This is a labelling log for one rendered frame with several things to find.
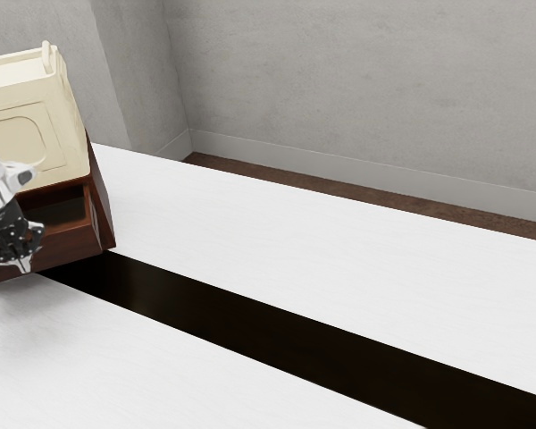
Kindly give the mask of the dark brown wooden cabinet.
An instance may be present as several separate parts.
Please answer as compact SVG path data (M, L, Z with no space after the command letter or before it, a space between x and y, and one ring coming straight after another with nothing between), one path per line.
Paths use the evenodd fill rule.
M93 207L96 209L101 248L114 248L116 243L108 192L88 134L86 134L86 138L90 169L88 175L40 188L21 191L16 195L16 198L21 208L26 211L61 202L63 198L68 198L69 196L77 197L77 187L79 185L86 185L90 192Z

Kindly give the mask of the cream box with lid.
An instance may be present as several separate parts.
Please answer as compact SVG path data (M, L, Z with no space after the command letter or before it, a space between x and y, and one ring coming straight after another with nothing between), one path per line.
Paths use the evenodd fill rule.
M23 192L89 175L87 135L57 46L0 55L0 161L32 166Z

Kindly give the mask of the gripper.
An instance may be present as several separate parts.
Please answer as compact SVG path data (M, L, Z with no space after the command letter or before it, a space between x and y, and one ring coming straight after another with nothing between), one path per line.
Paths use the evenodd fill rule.
M43 223L26 220L16 199L0 209L0 264L31 258L41 249Z

